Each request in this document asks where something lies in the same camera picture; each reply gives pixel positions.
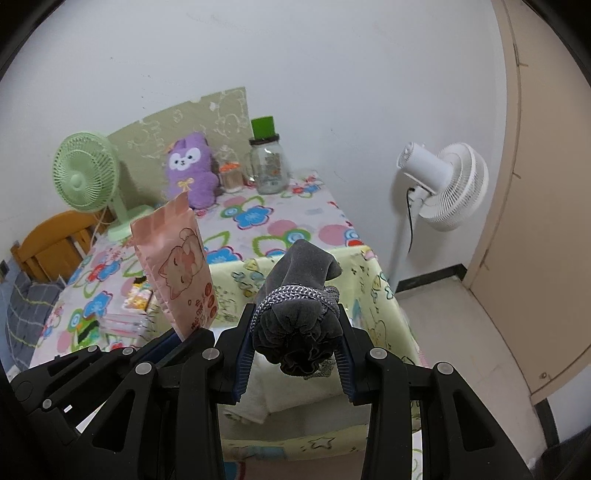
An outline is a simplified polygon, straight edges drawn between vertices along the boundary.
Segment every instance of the fan base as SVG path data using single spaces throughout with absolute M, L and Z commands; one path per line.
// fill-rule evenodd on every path
M 131 236 L 131 224 L 138 218 L 142 218 L 152 213 L 154 209 L 147 205 L 140 205 L 139 207 L 132 208 L 127 212 L 128 219 L 120 222 L 116 220 L 113 225 L 107 230 L 107 236 L 111 242 L 118 242 Z

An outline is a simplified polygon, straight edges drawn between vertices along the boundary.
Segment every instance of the purple plush toy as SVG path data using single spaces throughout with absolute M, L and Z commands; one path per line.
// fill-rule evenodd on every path
M 208 208 L 215 203 L 219 181 L 212 173 L 212 149 L 201 132 L 177 140 L 168 156 L 166 174 L 169 200 L 189 192 L 191 208 Z

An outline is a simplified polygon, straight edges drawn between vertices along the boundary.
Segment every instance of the glass jar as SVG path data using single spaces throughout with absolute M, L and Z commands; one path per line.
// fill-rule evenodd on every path
M 236 193 L 243 189 L 244 179 L 240 164 L 236 162 L 224 163 L 220 166 L 220 180 L 226 193 Z
M 278 138 L 260 144 L 253 144 L 251 141 L 251 145 L 251 164 L 258 193 L 269 195 L 285 190 L 290 177 Z

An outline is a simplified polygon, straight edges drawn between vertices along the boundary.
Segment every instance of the door frame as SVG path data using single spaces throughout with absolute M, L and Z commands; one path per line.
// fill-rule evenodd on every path
M 503 152 L 501 155 L 501 166 L 499 176 L 496 181 L 495 192 L 493 194 L 491 208 L 486 216 L 486 222 L 480 240 L 472 256 L 472 260 L 466 271 L 463 284 L 470 288 L 478 271 L 486 268 L 486 253 L 495 236 L 496 229 L 501 221 L 501 215 L 505 208 L 505 202 L 511 186 L 515 158 L 517 156 L 517 145 L 519 141 L 519 126 L 521 123 L 521 78 L 519 74 L 519 55 L 515 44 L 515 34 L 509 12 L 505 1 L 519 0 L 491 0 L 495 11 L 499 31 L 501 32 L 501 42 L 503 45 L 503 54 L 505 57 L 505 72 L 507 82 L 507 106 L 505 139 L 503 143 Z

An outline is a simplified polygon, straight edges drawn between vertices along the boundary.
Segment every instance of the green wallpaper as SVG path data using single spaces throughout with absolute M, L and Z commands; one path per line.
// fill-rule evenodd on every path
M 194 131 L 205 133 L 216 160 L 242 163 L 252 137 L 246 89 L 226 90 L 172 106 L 109 135 L 119 152 L 119 189 L 128 209 L 165 201 L 168 147 Z

